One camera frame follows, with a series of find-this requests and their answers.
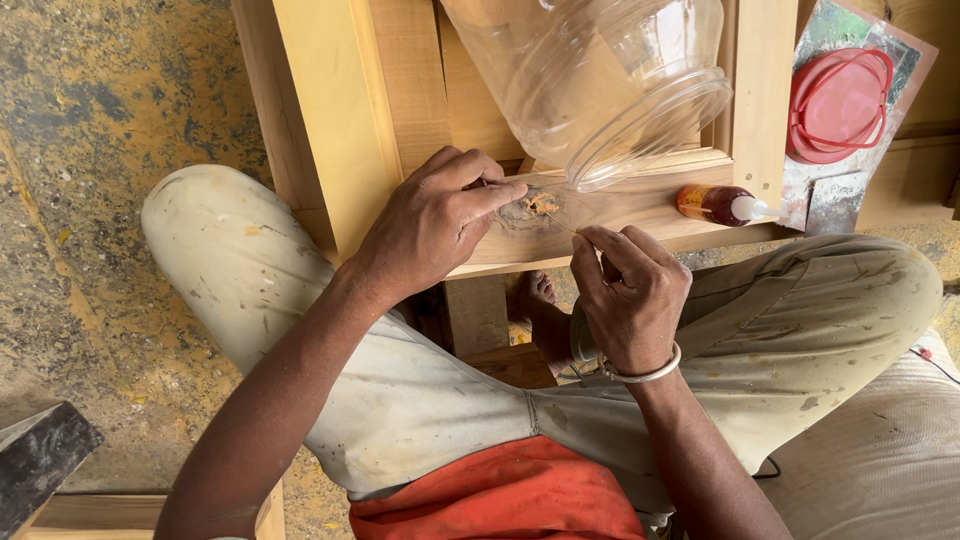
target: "hand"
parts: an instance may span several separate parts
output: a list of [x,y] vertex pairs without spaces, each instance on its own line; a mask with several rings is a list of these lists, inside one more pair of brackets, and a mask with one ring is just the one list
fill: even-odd
[[467,262],[492,213],[526,192],[483,152],[447,146],[394,191],[345,266],[389,308]]
[[637,227],[615,233],[591,225],[577,233],[570,269],[593,339],[623,376],[660,369],[673,355],[690,271]]

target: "clear plastic jar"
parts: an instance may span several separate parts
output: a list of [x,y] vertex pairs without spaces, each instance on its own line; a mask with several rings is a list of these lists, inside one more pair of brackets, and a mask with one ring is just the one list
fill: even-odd
[[442,0],[527,154],[578,191],[643,169],[730,102],[720,0]]

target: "dusty floor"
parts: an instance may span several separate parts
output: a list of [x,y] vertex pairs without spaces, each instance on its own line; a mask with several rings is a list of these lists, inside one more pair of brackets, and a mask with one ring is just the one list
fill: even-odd
[[[0,0],[0,81],[0,425],[69,400],[107,442],[64,490],[164,490],[239,377],[156,269],[140,202],[194,163],[271,185],[228,0]],[[960,222],[879,233],[960,283]],[[960,356],[955,299],[938,325]],[[311,455],[285,481],[288,538],[352,537]]]

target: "dirty trousers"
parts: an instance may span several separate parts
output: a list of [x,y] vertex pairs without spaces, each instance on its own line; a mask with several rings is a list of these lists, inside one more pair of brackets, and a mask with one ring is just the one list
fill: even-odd
[[[197,165],[142,212],[157,264],[247,374],[333,276],[289,208],[233,169]],[[680,369],[748,472],[876,377],[929,326],[942,282],[919,252],[863,234],[787,244],[698,272]],[[583,316],[572,333],[591,350]],[[651,525],[673,511],[623,384],[523,390],[467,366],[390,314],[347,362],[303,444],[354,500],[467,454],[545,434],[609,467]]]

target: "orange glue bottle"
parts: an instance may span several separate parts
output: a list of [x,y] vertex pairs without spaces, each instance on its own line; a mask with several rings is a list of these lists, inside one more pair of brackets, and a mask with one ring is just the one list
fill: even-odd
[[687,185],[677,194],[677,210],[686,217],[727,227],[742,227],[767,215],[790,216],[790,212],[771,209],[750,191],[735,185]]

